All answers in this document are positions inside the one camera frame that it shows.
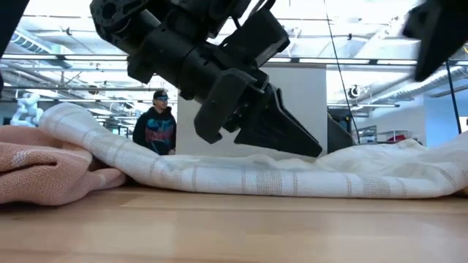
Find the ceiling light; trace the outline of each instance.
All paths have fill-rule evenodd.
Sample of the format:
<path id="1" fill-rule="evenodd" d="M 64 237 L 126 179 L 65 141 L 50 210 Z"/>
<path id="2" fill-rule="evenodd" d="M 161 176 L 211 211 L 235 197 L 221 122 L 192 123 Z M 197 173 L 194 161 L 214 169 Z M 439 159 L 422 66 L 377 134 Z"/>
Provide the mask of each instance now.
<path id="1" fill-rule="evenodd" d="M 291 58 L 270 58 L 268 62 L 291 62 Z"/>
<path id="2" fill-rule="evenodd" d="M 108 110 L 103 110 L 103 109 L 88 109 L 89 111 L 96 113 L 96 114 L 103 114 L 103 115 L 111 115 L 113 114 L 112 112 Z"/>
<path id="3" fill-rule="evenodd" d="M 126 55 L 116 56 L 65 56 L 66 60 L 70 61 L 127 61 Z"/>
<path id="4" fill-rule="evenodd" d="M 126 123 L 130 123 L 130 124 L 137 124 L 137 120 L 125 120 Z"/>
<path id="5" fill-rule="evenodd" d="M 95 102 L 96 99 L 59 99 L 59 102 Z"/>
<path id="6" fill-rule="evenodd" d="M 60 94 L 50 91 L 50 90 L 38 90 L 38 89 L 26 89 L 26 91 L 34 93 L 34 94 L 39 94 L 41 96 L 48 96 L 50 98 L 58 98 L 60 97 Z"/>
<path id="7" fill-rule="evenodd" d="M 301 63 L 313 63 L 313 64 L 336 64 L 336 59 L 334 58 L 301 58 L 299 59 Z M 340 64 L 369 64 L 370 60 L 368 59 L 339 59 L 338 63 Z"/>
<path id="8" fill-rule="evenodd" d="M 119 116 L 116 116 L 116 117 L 114 117 L 114 118 L 116 118 L 116 119 L 121 119 L 121 120 L 134 120 L 134 119 L 136 120 L 136 119 L 138 119 L 139 117 L 119 117 Z"/>
<path id="9" fill-rule="evenodd" d="M 346 103 L 327 103 L 328 106 L 332 107 L 348 107 Z M 400 107 L 399 104 L 350 104 L 351 107 Z"/>
<path id="10" fill-rule="evenodd" d="M 379 65 L 416 65 L 417 61 L 412 60 L 379 60 Z"/>
<path id="11" fill-rule="evenodd" d="M 17 59 L 17 60 L 56 60 L 53 55 L 29 55 L 29 54 L 4 54 L 2 59 Z"/>
<path id="12" fill-rule="evenodd" d="M 137 102 L 136 99 L 103 99 L 103 102 L 109 102 L 109 103 L 132 103 L 132 102 Z"/>

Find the pink towel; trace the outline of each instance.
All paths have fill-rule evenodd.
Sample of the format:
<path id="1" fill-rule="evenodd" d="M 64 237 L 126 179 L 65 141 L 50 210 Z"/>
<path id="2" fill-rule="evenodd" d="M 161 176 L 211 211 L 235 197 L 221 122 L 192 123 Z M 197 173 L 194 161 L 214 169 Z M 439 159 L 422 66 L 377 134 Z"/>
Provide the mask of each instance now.
<path id="1" fill-rule="evenodd" d="M 36 128 L 0 127 L 0 204 L 64 205 L 124 181 L 124 173 L 106 168 L 79 146 Z"/>

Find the white cloth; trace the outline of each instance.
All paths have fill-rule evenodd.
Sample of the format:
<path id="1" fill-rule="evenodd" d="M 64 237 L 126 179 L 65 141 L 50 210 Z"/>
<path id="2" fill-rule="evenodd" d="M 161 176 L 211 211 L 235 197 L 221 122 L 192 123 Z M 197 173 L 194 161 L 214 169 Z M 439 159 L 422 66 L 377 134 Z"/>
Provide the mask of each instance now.
<path id="1" fill-rule="evenodd" d="M 137 182 L 154 187 L 219 194 L 290 197 L 429 198 L 468 186 L 468 134 L 427 149 L 414 140 L 361 145 L 314 163 L 267 156 L 166 156 L 112 134 L 74 104 L 47 110 L 39 128 L 89 150 Z"/>

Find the wooden surface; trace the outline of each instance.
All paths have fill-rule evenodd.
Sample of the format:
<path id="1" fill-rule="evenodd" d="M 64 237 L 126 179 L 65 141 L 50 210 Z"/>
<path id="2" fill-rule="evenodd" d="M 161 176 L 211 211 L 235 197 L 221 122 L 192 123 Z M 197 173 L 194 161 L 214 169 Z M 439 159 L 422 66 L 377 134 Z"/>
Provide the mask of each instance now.
<path id="1" fill-rule="evenodd" d="M 118 188 L 0 206 L 1 263 L 468 262 L 468 199 L 241 197 Z"/>

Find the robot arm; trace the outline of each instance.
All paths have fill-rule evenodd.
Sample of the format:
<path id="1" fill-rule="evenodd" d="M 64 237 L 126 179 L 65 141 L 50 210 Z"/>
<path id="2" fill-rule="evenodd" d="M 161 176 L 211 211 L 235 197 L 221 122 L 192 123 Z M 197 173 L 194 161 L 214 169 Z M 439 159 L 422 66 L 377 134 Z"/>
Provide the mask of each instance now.
<path id="1" fill-rule="evenodd" d="M 290 43 L 268 0 L 241 26 L 250 0 L 93 0 L 97 33 L 129 55 L 128 75 L 148 83 L 156 73 L 201 103 L 195 131 L 219 141 L 221 128 L 239 131 L 235 143 L 318 156 L 316 139 L 284 108 L 280 89 L 259 68 Z M 228 18 L 237 30 L 208 43 Z"/>

